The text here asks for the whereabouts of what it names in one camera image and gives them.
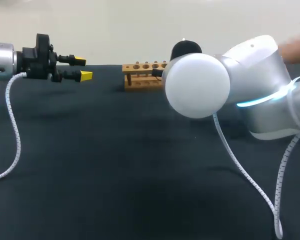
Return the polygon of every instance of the robotic arm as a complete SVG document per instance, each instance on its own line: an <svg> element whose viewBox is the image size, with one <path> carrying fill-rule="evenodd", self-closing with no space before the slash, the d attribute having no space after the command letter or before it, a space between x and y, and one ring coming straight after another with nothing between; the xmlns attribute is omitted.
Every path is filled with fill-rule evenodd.
<svg viewBox="0 0 300 240"><path fill-rule="evenodd" d="M85 66L86 60L74 55L61 56L54 52L50 44L49 35L37 34L34 48L23 47L22 51L15 51L10 43L0 43L0 81L8 81L12 76L26 73L29 79L48 78L60 83L62 79L82 82L92 79L92 72L88 71L59 71L57 62L70 66Z"/></svg>
<svg viewBox="0 0 300 240"><path fill-rule="evenodd" d="M181 48L193 44L188 41ZM236 104L258 139L300 133L300 81L291 80L271 36L247 40L220 57L200 51L176 56L173 52L184 51L175 48L162 81L166 97L178 113L199 119L225 104Z"/></svg>

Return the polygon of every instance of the cable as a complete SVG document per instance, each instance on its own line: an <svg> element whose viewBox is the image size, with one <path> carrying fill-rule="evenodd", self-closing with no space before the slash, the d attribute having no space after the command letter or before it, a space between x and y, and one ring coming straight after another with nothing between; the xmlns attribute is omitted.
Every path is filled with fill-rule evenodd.
<svg viewBox="0 0 300 240"><path fill-rule="evenodd" d="M19 158L20 158L20 154L21 154L21 140L20 140L20 136L19 136L19 131L18 131L18 127L17 127L17 123L14 117L14 113L12 112L12 108L11 108L11 103L10 103L10 89L12 84L14 83L15 80L20 79L20 78L26 78L27 74L25 72L19 73L17 75L14 75L10 81L8 82L6 89L5 89L5 102L6 102L6 106L8 108L8 113L10 116L10 120L12 123L12 127L14 130L14 134L15 134L15 139L16 139L16 154L15 154L15 158L14 161L12 163L12 165L3 173L0 174L0 179L7 176L17 165Z"/></svg>
<svg viewBox="0 0 300 240"><path fill-rule="evenodd" d="M266 201L266 203L269 205L273 216L275 216L275 207L272 204L271 200L269 199L269 197L266 195L266 193L261 189L261 187L259 187L259 185L252 179L252 177L246 172L246 170L241 166L241 164L239 163L239 161L237 160L236 156L234 155L234 153L231 151L230 146L227 143L227 140L224 136L224 133L221 130L220 124L219 124L219 120L218 120L218 116L217 113L213 114L213 120L214 120L214 124L215 124L215 128L217 130L217 132L219 133L219 136L221 138L221 141L223 143L223 145L225 146L225 149L227 150L227 152L229 153L230 157L232 158L234 164L238 167L238 169L240 170L240 172L246 177L246 179L255 187L255 189L261 194L261 196L264 198L264 200ZM278 219L278 230L282 235L282 225L280 220Z"/></svg>
<svg viewBox="0 0 300 240"><path fill-rule="evenodd" d="M281 189L282 189L282 182L284 180L284 174L286 170L286 165L289 159L289 156L296 146L297 142L300 139L300 133L294 136L291 140L290 144L286 148L283 158L280 163L278 177L276 179L276 187L275 187L275 198L274 198L274 230L275 235L278 239L282 239L283 232L280 225L280 201L281 201Z"/></svg>

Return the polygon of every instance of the wooden test tube rack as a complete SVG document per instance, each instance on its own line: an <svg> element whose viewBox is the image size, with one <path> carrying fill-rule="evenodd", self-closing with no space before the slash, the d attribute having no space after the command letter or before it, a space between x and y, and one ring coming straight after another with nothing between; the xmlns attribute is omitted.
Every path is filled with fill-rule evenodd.
<svg viewBox="0 0 300 240"><path fill-rule="evenodd" d="M151 76L153 69L164 70L167 62L153 62L122 65L125 91L162 89L161 77Z"/></svg>

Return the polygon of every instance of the black table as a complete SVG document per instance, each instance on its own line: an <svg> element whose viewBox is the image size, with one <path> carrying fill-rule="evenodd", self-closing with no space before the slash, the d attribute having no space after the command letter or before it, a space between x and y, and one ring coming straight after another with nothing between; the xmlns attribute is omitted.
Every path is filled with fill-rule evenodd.
<svg viewBox="0 0 300 240"><path fill-rule="evenodd" d="M212 118L178 115L163 92L124 92L120 66L86 70L93 81L12 86L22 152L0 180L0 240L275 239L272 212L233 164ZM300 65L289 70L300 75ZM0 82L0 173L16 152L5 87ZM232 106L219 119L273 200L291 137L253 138ZM284 239L300 240L300 143L284 177Z"/></svg>

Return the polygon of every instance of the black cap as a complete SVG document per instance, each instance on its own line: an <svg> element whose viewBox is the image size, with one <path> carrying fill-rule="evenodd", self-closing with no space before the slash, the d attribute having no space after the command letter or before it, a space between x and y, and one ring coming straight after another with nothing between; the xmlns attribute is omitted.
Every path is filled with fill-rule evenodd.
<svg viewBox="0 0 300 240"><path fill-rule="evenodd" d="M201 47L194 41L183 40L174 45L170 61L186 54L202 54Z"/></svg>

